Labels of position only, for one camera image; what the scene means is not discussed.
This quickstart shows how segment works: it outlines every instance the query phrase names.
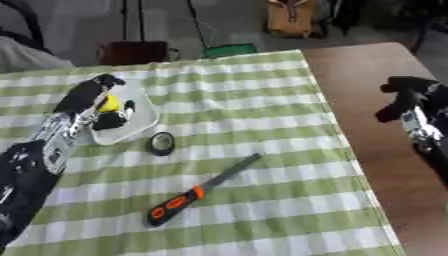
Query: white cloth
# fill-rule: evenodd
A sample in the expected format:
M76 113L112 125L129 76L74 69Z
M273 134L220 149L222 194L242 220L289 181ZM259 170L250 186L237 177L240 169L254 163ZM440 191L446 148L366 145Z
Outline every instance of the white cloth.
M62 60L43 51L0 36L0 73L21 72L54 68L72 68L68 60Z

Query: wooden table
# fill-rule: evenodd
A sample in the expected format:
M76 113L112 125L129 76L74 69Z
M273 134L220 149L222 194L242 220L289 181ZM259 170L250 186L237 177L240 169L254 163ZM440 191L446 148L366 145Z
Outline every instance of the wooden table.
M448 255L447 191L401 124L374 117L393 99L379 90L389 76L432 75L397 43L304 54L407 254Z

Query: black tape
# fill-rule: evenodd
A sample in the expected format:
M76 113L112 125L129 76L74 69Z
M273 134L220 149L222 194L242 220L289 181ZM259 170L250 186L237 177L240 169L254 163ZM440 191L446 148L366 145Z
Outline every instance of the black tape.
M174 151L175 147L174 136L168 132L159 132L149 138L146 143L146 149L156 156L167 156Z

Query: yellow ball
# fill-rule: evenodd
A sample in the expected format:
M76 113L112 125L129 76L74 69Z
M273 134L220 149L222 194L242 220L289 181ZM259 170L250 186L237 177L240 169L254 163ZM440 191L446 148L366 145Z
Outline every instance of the yellow ball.
M117 97L108 94L106 102L98 109L99 112L117 111L120 109L120 101Z

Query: screwdriver handle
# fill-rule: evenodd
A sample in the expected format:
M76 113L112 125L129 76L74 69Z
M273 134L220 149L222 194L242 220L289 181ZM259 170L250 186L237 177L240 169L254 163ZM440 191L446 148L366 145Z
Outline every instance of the screwdriver handle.
M179 194L148 211L147 221L154 227L158 227L170 220L185 207L204 197L204 189L194 186L185 193Z

